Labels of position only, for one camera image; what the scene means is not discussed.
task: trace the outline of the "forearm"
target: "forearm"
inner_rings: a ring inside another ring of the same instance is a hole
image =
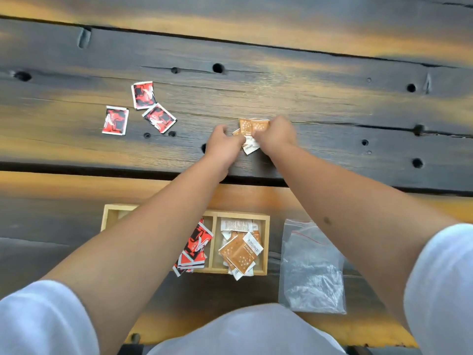
[[[271,159],[312,220],[406,327],[404,289],[417,257],[433,235],[458,221],[297,146]]]
[[[44,277],[69,286],[81,299],[101,354],[118,352],[183,250],[221,172],[204,157]]]

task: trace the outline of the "white sleeve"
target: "white sleeve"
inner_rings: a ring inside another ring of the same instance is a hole
[[[98,340],[77,296],[42,280],[0,301],[0,354],[98,355]]]
[[[437,233],[412,269],[407,323],[423,355],[473,354],[473,225]]]

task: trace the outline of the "person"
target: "person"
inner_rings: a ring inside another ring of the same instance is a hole
[[[145,204],[0,301],[0,353],[117,354],[237,158],[245,137],[225,129],[217,126],[205,155]],[[424,355],[473,353],[473,225],[309,154],[282,116],[254,137]],[[196,344],[207,355],[343,353],[278,304],[228,313],[149,353],[194,353]]]

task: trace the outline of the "plastic bag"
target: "plastic bag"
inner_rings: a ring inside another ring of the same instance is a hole
[[[282,237],[279,303],[292,311],[346,314],[344,260],[314,222],[287,219]]]

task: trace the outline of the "white shirt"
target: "white shirt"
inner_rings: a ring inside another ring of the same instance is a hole
[[[421,252],[405,289],[407,322],[423,355],[471,354],[473,225],[436,234]],[[278,304],[239,309],[150,355],[342,354],[334,339]],[[86,310],[66,286],[39,281],[0,301],[0,354],[98,355]]]

